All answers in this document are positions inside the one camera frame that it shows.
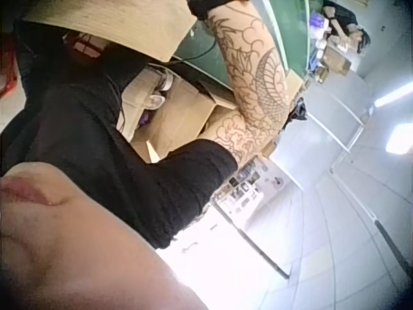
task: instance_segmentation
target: black shirt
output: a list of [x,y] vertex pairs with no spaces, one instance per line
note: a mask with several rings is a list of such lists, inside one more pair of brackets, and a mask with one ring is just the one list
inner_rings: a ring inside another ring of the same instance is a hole
[[54,86],[33,100],[41,105],[28,102],[0,136],[1,175],[24,161],[49,163],[155,248],[167,247],[237,169],[232,155],[208,140],[146,164],[83,87]]
[[[325,0],[324,6],[332,6],[336,9],[336,13],[334,14],[334,18],[337,19],[337,22],[340,24],[341,29],[343,29],[346,35],[349,35],[347,26],[350,24],[358,25],[356,15],[350,11],[349,9],[345,8],[344,6],[338,5],[335,2]],[[337,35],[337,30],[332,27],[333,36]]]

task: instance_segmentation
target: cable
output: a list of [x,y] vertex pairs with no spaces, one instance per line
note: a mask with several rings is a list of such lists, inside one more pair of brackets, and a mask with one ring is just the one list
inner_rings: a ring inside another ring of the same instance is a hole
[[103,72],[103,74],[104,74],[105,77],[109,80],[110,90],[111,90],[112,93],[114,94],[115,99],[116,99],[116,102],[117,102],[117,105],[118,105],[119,108],[120,108],[121,115],[122,115],[122,118],[123,118],[123,122],[122,122],[122,125],[121,125],[120,128],[119,128],[119,131],[120,131],[120,132],[123,132],[123,129],[125,128],[126,117],[125,117],[125,112],[124,112],[124,110],[123,110],[123,105],[122,105],[122,101],[121,101],[121,98],[122,98],[121,91],[119,90],[119,87],[118,87],[117,84],[114,82],[114,80],[113,80],[107,73]]
[[183,63],[185,61],[190,61],[190,60],[195,60],[195,59],[201,58],[201,57],[207,55],[211,50],[213,50],[216,45],[217,45],[217,39],[215,38],[214,43],[212,44],[212,46],[206,52],[203,52],[202,54],[200,54],[198,56],[195,56],[195,57],[190,57],[190,58],[180,59],[180,60],[172,60],[172,61],[169,61],[168,63],[165,63],[165,64],[166,65],[173,65],[175,63]]

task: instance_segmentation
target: metal frame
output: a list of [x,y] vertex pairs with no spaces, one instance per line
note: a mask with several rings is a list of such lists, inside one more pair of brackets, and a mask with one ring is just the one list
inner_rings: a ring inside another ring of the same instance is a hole
[[283,64],[284,64],[284,71],[288,72],[290,70],[290,67],[288,66],[287,55],[285,54],[284,42],[283,42],[283,38],[281,37],[281,31],[279,31],[279,26],[278,26],[278,22],[276,19],[276,15],[274,14],[274,10],[272,9],[272,5],[270,1],[269,0],[262,0],[262,1],[263,1],[265,9],[268,12],[268,16],[270,17],[272,26],[274,28],[274,32],[276,33],[279,53],[281,54],[281,59],[283,60]]

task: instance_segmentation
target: black sleeve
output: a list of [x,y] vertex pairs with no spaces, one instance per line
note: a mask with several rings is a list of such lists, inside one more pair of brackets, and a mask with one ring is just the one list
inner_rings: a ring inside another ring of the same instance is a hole
[[160,220],[173,237],[201,214],[214,191],[237,171],[237,163],[221,145],[199,139],[152,164],[150,170],[163,197]]

